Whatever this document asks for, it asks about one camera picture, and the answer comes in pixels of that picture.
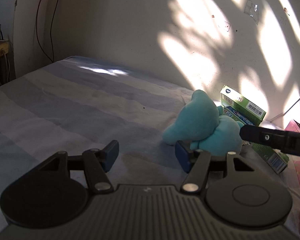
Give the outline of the green patterned tissue pack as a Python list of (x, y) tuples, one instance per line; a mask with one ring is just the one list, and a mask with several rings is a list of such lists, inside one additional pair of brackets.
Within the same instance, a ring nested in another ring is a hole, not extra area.
[(243, 140), (242, 152), (247, 150), (254, 150), (276, 174), (280, 174), (288, 166), (289, 157), (280, 150)]

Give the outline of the teal plush toy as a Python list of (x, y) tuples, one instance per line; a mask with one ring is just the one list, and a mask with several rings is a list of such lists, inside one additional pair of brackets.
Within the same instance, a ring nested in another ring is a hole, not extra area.
[(168, 145), (180, 140), (188, 142), (193, 151), (204, 150), (214, 156), (224, 156), (241, 151), (243, 140), (239, 132), (242, 127), (241, 122), (224, 115), (223, 107), (216, 106), (204, 91), (195, 90), (175, 122), (164, 130), (162, 139)]

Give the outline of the green toothpaste box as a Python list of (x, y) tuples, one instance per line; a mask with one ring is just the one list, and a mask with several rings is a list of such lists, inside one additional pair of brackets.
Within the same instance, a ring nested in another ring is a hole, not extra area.
[(231, 107), (231, 110), (235, 110), (243, 117), (248, 119), (253, 125), (259, 126), (263, 121), (266, 112), (242, 96), (239, 92), (224, 85), (220, 91), (221, 103), (225, 107)]

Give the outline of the blue white toothpaste box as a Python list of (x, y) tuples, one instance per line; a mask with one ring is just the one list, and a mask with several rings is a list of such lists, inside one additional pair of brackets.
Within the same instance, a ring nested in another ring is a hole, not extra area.
[(259, 126), (265, 116), (265, 111), (257, 107), (253, 103), (248, 103), (245, 107), (239, 106), (235, 109), (230, 105), (222, 105), (224, 112), (230, 112), (234, 116), (238, 117), (241, 122), (247, 125)]

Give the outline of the striped blue bed sheet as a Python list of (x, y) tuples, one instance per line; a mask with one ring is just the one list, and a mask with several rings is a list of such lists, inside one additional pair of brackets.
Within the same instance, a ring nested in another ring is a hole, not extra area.
[[(211, 154), (202, 193), (164, 143), (194, 91), (83, 57), (0, 87), (0, 239), (296, 239), (290, 191), (239, 153)], [(47, 159), (119, 142), (114, 191)]]

